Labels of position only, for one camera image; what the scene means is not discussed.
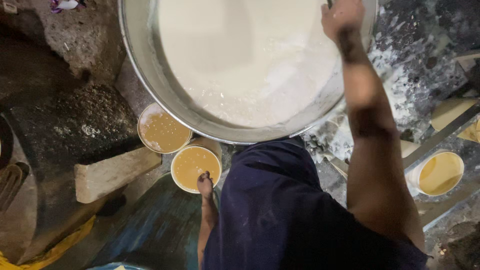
yellow cloth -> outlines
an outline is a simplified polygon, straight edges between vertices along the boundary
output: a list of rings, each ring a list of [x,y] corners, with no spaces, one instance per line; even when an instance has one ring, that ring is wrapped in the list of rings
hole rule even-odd
[[[73,245],[80,242],[80,240],[87,236],[90,233],[90,230],[92,230],[95,218],[96,217],[93,216],[85,224],[80,226],[74,233],[65,237],[65,239],[60,241],[60,243],[58,243],[48,252],[39,255],[20,266],[9,263],[8,259],[5,258],[0,251],[0,270],[38,270],[44,268],[45,266],[58,260],[60,257],[63,256],[65,251],[67,251],[69,248],[71,248]]]

large metal bowl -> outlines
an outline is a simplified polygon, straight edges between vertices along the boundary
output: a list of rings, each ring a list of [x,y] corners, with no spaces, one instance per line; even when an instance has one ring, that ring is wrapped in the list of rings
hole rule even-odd
[[[343,97],[341,61],[332,78],[314,102],[285,123],[262,128],[233,126],[196,109],[173,75],[162,50],[156,5],[161,0],[119,0],[119,19],[123,42],[135,72],[155,101],[171,116],[194,132],[231,144],[253,144],[305,132]],[[377,14],[377,0],[363,0],[366,15],[363,43],[369,47]]]

wrist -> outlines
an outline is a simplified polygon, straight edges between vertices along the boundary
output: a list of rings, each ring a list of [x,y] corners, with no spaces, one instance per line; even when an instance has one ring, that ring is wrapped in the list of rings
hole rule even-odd
[[[202,194],[202,200],[203,201],[210,201],[213,199],[213,192],[207,193],[207,194]]]
[[[336,44],[342,59],[349,62],[360,62],[366,57],[361,42],[360,31],[354,27],[344,27],[337,34]]]

wooden plank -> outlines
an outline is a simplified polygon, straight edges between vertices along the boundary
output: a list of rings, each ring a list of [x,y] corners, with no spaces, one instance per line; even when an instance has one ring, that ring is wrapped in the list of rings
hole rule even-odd
[[[90,165],[75,165],[77,201],[91,203],[162,164],[162,156],[146,147]]]

oil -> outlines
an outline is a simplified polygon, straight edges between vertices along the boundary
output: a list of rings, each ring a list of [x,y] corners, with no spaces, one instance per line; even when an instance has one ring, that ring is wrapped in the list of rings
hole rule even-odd
[[[198,191],[197,179],[205,171],[216,184],[220,177],[220,163],[217,157],[203,147],[188,147],[182,150],[173,160],[173,174],[182,186]]]
[[[454,187],[461,177],[460,158],[452,153],[442,153],[423,167],[420,189],[429,195],[440,195]]]
[[[170,153],[186,144],[190,130],[154,104],[140,118],[140,136],[150,149]]]

